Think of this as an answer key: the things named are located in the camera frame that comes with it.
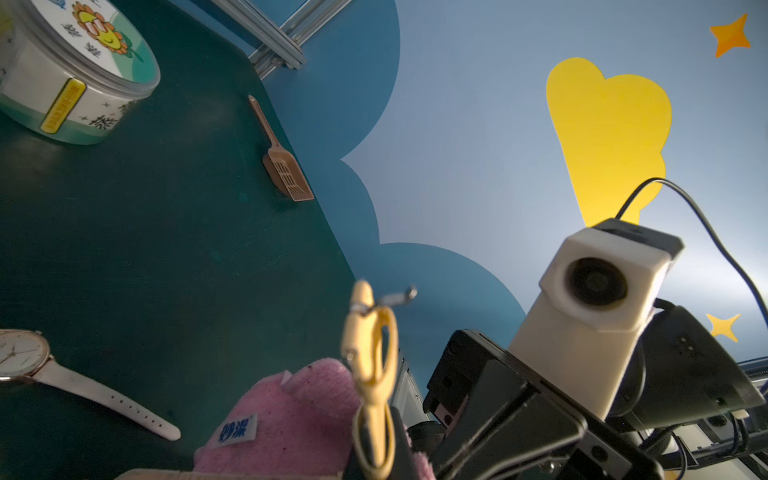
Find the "white strap watch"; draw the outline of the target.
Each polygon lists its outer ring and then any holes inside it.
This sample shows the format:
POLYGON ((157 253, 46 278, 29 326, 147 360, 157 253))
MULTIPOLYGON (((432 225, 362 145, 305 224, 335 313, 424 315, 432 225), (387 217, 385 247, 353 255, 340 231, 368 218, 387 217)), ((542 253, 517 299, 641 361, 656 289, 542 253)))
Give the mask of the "white strap watch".
POLYGON ((59 364, 40 332, 1 330, 1 382, 41 383, 102 405, 168 441, 181 431, 143 405, 59 364))

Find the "jar with sunflower lid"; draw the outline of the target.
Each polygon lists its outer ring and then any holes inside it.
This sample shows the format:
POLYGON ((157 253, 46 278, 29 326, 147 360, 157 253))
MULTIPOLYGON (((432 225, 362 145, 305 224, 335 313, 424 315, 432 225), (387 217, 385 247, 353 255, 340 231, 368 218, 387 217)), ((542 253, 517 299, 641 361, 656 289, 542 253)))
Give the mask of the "jar with sunflower lid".
POLYGON ((1 4, 1 111, 37 134, 98 144, 160 79, 150 46, 109 1, 1 4))

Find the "right aluminium frame post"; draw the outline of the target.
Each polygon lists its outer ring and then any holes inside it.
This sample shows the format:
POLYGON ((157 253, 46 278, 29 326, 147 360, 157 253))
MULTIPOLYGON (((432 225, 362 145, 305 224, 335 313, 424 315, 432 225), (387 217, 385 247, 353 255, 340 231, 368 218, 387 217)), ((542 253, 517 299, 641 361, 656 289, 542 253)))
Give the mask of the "right aluminium frame post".
MULTIPOLYGON (((351 0, 308 0, 305 1, 281 26, 280 29, 298 46, 302 47, 310 38, 344 10, 351 0)), ((266 45, 260 45, 249 56, 260 80, 264 80, 276 69, 288 64, 266 45)))

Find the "brown litter scoop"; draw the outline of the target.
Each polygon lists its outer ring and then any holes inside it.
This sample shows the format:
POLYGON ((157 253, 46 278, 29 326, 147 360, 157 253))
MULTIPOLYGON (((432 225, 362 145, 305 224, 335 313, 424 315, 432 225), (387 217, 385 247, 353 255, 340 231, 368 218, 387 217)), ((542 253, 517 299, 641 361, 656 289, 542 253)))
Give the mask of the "brown litter scoop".
POLYGON ((271 181, 281 193, 294 202, 314 200, 315 196, 298 161, 280 144, 256 98, 248 95, 248 100, 270 141, 270 147, 262 158, 262 164, 271 181))

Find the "back aluminium frame bar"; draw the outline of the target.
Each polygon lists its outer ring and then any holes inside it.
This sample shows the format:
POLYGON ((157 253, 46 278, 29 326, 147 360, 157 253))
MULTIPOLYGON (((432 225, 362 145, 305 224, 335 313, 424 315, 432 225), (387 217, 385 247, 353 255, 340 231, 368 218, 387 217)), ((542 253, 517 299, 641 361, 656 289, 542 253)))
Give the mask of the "back aluminium frame bar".
POLYGON ((301 48, 249 1, 213 0, 213 3, 260 40, 288 67, 300 69, 307 64, 307 59, 301 48))

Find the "pink cloth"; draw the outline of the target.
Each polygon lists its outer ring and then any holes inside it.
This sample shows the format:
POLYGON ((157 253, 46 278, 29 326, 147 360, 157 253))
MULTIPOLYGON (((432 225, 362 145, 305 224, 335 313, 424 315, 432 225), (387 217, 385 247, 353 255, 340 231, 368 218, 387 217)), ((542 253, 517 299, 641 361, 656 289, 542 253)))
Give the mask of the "pink cloth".
POLYGON ((333 358, 258 381, 194 456, 195 473, 363 479, 352 422, 351 372, 333 358))

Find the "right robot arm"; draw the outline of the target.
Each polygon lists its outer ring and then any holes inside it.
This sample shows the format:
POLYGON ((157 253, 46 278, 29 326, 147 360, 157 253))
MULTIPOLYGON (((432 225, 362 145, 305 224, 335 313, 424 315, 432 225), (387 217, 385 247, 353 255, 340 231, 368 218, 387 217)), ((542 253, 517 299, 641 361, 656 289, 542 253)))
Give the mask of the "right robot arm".
POLYGON ((660 300, 606 419, 485 335, 451 336, 428 384, 426 412, 446 428, 430 454, 439 479, 659 479, 765 447, 757 434, 735 446, 680 457, 663 452, 674 427, 764 404, 764 397, 684 308, 660 300))

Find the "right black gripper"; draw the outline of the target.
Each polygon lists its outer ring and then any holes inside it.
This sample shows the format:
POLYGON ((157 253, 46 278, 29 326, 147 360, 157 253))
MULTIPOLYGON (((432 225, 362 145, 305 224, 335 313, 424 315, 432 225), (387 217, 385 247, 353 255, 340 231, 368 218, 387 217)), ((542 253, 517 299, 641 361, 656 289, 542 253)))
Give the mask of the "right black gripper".
POLYGON ((603 420, 472 330, 450 337, 424 409, 446 428, 439 479, 660 479, 663 469, 603 420))

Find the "gold strap watch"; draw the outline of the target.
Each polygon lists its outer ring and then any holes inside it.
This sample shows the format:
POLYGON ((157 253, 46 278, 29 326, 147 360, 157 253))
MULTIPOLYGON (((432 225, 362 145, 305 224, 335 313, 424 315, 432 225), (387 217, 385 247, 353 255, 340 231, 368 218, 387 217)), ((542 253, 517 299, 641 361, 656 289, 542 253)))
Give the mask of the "gold strap watch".
POLYGON ((357 281, 352 289, 341 340, 360 399, 352 420, 353 449, 367 479, 386 479, 396 453, 395 421, 389 405, 399 362, 399 334, 393 308, 411 302, 417 289, 374 297, 371 285, 357 281))

